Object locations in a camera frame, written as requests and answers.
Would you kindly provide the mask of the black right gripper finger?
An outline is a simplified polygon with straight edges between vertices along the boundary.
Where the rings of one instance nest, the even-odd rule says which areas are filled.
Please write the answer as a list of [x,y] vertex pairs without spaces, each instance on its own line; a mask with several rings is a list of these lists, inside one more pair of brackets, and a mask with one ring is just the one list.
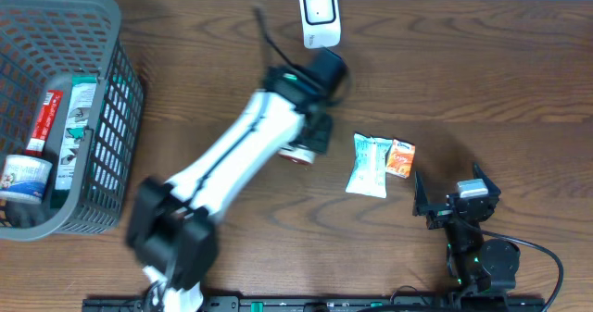
[[437,216],[439,212],[449,211],[448,204],[432,204],[429,202],[427,197],[423,179],[421,173],[416,171],[414,173],[415,177],[415,194],[414,194],[414,204],[412,209],[412,215],[415,217],[418,216]]
[[499,198],[499,196],[501,195],[501,190],[492,180],[490,180],[487,177],[487,175],[482,171],[482,169],[476,162],[473,163],[473,177],[475,179],[481,179],[483,181],[485,187],[488,190],[488,195],[490,197]]

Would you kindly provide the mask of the green lid jar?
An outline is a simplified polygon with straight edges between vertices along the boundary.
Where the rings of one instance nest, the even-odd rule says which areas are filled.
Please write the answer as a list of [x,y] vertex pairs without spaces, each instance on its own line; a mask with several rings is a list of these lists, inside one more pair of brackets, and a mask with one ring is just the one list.
[[300,165],[312,165],[316,156],[316,154],[308,148],[292,146],[282,148],[278,152],[278,155]]

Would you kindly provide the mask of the orange Kleenex tissue pack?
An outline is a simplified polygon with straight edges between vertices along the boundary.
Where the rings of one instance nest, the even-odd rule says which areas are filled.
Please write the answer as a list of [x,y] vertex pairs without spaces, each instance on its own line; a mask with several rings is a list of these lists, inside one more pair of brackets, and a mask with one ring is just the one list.
[[407,179],[411,173],[414,156],[413,144],[394,139],[386,159],[385,172]]

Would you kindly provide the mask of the green white wipes pack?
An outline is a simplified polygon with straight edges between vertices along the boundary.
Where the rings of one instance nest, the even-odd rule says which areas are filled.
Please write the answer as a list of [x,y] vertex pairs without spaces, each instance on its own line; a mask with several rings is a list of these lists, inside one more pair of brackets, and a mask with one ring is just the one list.
[[355,162],[346,192],[386,198],[385,165],[392,141],[355,133]]

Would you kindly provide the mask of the white round tub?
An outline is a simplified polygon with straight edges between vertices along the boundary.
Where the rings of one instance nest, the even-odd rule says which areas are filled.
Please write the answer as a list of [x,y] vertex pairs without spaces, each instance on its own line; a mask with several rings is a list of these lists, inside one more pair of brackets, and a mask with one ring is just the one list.
[[52,167],[52,163],[34,156],[7,156],[1,173],[1,198],[40,205]]

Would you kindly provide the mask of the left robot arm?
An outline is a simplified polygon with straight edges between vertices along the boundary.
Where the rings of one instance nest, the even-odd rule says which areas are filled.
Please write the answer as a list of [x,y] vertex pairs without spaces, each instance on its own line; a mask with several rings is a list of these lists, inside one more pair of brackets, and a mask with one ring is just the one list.
[[125,243],[151,285],[144,311],[197,311],[200,282],[218,253],[217,226],[235,197],[274,155],[310,165],[328,149],[327,109],[347,77],[323,48],[309,64],[270,67],[235,123],[196,162],[166,181],[139,185]]

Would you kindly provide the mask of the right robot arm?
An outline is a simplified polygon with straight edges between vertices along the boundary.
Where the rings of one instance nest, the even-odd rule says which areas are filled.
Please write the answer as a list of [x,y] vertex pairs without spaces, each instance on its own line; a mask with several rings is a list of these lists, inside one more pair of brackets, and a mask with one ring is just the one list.
[[460,282],[459,298],[505,294],[516,285],[519,248],[502,239],[485,240],[480,228],[494,214],[500,195],[478,165],[473,165],[473,178],[458,182],[457,191],[443,203],[428,199],[421,174],[415,174],[412,215],[426,218],[429,230],[445,231],[448,270]]

